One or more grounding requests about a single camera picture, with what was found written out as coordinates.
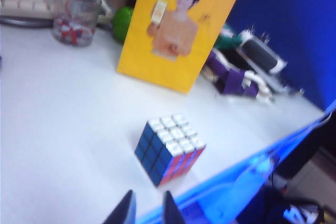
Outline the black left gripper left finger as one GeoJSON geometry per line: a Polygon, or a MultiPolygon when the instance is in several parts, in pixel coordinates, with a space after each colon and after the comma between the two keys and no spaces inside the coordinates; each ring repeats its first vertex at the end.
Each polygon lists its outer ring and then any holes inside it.
{"type": "Polygon", "coordinates": [[[133,190],[129,190],[111,214],[104,221],[105,224],[135,224],[136,196],[133,190]]]}

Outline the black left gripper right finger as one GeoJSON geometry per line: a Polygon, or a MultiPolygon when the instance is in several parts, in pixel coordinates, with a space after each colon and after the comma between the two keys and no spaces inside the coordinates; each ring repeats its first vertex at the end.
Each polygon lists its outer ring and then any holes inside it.
{"type": "Polygon", "coordinates": [[[170,191],[166,191],[163,198],[163,223],[185,224],[185,220],[183,219],[170,191]]]}

